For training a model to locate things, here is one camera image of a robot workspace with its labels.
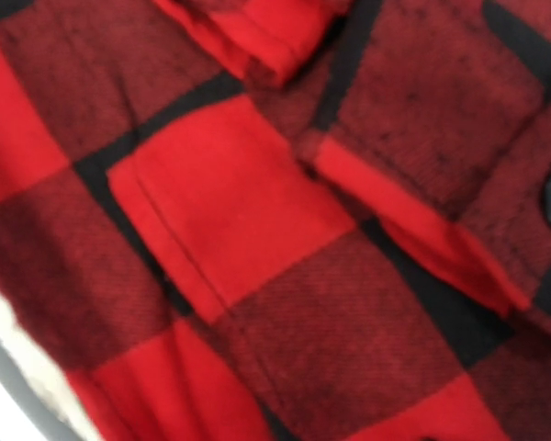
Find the red black plaid shirt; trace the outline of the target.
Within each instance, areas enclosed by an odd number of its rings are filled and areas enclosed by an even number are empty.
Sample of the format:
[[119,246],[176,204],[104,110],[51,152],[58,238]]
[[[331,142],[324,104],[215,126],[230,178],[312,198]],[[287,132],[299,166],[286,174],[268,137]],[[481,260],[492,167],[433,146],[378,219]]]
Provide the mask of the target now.
[[106,440],[551,440],[551,1],[0,1],[0,290]]

